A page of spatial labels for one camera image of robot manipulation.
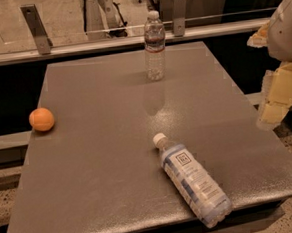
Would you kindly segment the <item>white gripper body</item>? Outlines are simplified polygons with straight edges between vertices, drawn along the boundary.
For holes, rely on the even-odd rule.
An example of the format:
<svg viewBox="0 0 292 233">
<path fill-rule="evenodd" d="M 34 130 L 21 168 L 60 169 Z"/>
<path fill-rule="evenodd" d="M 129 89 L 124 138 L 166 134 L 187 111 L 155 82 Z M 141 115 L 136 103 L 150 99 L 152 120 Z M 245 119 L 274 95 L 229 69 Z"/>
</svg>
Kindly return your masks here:
<svg viewBox="0 0 292 233">
<path fill-rule="evenodd" d="M 269 55 L 292 62 L 292 0 L 282 0 L 270 18 L 267 30 Z"/>
</svg>

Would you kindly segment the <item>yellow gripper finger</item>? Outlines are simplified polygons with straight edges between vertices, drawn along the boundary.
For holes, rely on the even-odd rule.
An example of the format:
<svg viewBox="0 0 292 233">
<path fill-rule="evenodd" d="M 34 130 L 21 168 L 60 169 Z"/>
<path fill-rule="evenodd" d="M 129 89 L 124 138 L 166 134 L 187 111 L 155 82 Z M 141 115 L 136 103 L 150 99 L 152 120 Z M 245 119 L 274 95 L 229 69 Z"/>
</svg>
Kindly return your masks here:
<svg viewBox="0 0 292 233">
<path fill-rule="evenodd" d="M 252 34 L 247 41 L 247 45 L 252 48 L 261 48 L 268 46 L 268 28 L 269 22 L 262 25 L 257 32 Z"/>
<path fill-rule="evenodd" d="M 267 70 L 261 86 L 257 127 L 273 130 L 292 107 L 292 62 L 282 62 L 274 71 Z"/>
</svg>

